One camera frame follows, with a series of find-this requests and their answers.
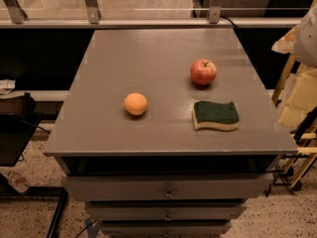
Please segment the red apple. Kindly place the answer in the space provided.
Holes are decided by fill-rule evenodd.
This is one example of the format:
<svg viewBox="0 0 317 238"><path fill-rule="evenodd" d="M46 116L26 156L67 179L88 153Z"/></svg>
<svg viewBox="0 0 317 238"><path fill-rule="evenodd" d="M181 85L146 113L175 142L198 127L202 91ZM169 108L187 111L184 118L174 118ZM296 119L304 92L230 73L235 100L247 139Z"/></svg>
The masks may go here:
<svg viewBox="0 0 317 238"><path fill-rule="evenodd" d="M209 85L217 76L217 67L209 59L198 59L190 68L190 76L198 85Z"/></svg>

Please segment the grey drawer cabinet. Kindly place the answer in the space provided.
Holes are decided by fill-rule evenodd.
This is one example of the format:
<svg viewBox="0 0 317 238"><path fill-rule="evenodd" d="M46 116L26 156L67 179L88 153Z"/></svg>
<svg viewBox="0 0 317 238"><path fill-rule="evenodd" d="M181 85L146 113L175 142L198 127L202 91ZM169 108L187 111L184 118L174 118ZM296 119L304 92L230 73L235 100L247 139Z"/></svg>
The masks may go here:
<svg viewBox="0 0 317 238"><path fill-rule="evenodd" d="M209 85L191 80L197 60L211 60ZM141 93L144 114L125 109ZM194 128L198 101L233 102L236 130ZM295 151L275 126L276 110L230 29L96 32L45 146L63 177L262 175ZM98 204L243 203L247 198L82 201Z"/></svg>

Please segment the orange round fruit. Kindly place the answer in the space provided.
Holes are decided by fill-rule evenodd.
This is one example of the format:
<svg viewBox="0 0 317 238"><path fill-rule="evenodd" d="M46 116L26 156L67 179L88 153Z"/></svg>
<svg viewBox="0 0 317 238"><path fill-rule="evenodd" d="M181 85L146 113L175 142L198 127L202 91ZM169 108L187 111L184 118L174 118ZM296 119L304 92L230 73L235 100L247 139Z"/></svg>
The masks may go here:
<svg viewBox="0 0 317 238"><path fill-rule="evenodd" d="M142 115L148 107L147 98L141 93L130 93L125 98L125 109L132 115Z"/></svg>

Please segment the green yellow sponge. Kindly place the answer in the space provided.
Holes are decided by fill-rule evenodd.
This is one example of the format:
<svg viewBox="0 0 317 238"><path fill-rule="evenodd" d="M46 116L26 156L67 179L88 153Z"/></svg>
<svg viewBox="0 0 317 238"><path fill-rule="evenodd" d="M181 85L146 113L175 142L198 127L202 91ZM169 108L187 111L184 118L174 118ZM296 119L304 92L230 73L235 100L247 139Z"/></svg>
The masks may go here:
<svg viewBox="0 0 317 238"><path fill-rule="evenodd" d="M198 101L193 105L194 128L233 131L239 127L240 116L233 102Z"/></svg>

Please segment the top grey drawer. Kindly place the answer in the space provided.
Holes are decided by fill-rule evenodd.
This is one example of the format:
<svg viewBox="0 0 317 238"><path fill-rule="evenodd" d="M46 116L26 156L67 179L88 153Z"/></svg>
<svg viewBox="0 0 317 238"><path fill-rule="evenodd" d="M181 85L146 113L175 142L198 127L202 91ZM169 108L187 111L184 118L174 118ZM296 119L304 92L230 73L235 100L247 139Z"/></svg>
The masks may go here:
<svg viewBox="0 0 317 238"><path fill-rule="evenodd" d="M141 201L257 197L271 182L271 174L241 174L65 177L61 184L76 200Z"/></svg>

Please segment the grey drawer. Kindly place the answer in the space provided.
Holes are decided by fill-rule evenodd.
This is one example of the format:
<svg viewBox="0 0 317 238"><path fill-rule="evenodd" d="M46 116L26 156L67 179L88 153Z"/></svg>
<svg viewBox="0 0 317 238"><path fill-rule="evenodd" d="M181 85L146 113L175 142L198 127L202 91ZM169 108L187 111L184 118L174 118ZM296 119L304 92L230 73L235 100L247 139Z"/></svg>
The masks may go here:
<svg viewBox="0 0 317 238"><path fill-rule="evenodd" d="M61 184L76 200L141 201L257 197L271 182L271 174L241 174L65 177Z"/></svg>
<svg viewBox="0 0 317 238"><path fill-rule="evenodd" d="M153 203L149 204L86 204L87 213L97 220L216 220L236 219L244 211L243 203Z"/></svg>
<svg viewBox="0 0 317 238"><path fill-rule="evenodd" d="M225 234L231 224L225 222L104 222L101 230L109 236L162 236Z"/></svg>

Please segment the middle grey drawer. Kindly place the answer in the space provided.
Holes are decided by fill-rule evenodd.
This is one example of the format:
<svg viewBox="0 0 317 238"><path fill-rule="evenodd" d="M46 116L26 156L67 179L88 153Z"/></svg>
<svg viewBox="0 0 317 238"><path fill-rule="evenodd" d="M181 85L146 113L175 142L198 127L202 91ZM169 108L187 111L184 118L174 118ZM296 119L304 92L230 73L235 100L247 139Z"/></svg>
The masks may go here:
<svg viewBox="0 0 317 238"><path fill-rule="evenodd" d="M244 211L243 203L153 203L149 204L86 204L87 213L97 220L216 220L236 219Z"/></svg>

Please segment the bottom grey drawer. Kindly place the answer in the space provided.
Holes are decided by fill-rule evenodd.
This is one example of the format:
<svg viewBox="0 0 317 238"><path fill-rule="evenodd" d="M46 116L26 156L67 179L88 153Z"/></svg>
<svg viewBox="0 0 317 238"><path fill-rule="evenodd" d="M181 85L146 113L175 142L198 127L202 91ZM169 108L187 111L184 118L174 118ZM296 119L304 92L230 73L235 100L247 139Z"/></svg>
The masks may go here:
<svg viewBox="0 0 317 238"><path fill-rule="evenodd" d="M104 222L101 230L109 236L162 236L225 234L231 224L225 222Z"/></svg>

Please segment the black side table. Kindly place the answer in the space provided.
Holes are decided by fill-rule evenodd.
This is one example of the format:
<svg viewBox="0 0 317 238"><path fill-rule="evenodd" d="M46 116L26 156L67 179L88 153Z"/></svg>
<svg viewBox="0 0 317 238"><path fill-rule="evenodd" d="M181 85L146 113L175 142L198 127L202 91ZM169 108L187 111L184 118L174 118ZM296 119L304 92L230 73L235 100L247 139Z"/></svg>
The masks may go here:
<svg viewBox="0 0 317 238"><path fill-rule="evenodd" d="M14 167L33 137L43 117L35 107L30 93L0 99L1 167Z"/></svg>

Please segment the white crumpled cloth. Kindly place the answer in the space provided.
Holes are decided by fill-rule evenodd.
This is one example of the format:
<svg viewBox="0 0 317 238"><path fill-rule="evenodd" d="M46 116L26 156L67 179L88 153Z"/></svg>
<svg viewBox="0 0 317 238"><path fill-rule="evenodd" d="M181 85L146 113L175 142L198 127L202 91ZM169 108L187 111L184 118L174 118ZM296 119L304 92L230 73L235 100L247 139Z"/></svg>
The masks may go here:
<svg viewBox="0 0 317 238"><path fill-rule="evenodd" d="M15 80L3 79L0 80L0 95L10 93L15 88Z"/></svg>

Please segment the white robot shell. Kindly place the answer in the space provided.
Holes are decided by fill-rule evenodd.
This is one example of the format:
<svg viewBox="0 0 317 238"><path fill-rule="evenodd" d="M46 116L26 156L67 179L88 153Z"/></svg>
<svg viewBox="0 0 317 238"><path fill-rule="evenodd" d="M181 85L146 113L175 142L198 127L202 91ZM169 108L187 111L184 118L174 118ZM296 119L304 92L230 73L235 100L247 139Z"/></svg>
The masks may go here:
<svg viewBox="0 0 317 238"><path fill-rule="evenodd" d="M317 5L303 17L295 35L295 59L317 67Z"/></svg>

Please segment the metal glass railing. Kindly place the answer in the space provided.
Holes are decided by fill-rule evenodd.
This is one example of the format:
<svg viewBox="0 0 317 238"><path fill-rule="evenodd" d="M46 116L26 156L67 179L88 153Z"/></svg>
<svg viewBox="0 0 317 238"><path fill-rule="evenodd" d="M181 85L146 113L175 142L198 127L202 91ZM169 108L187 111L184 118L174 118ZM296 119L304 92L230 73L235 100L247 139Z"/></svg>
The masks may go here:
<svg viewBox="0 0 317 238"><path fill-rule="evenodd" d="M3 29L291 28L316 0L0 0Z"/></svg>

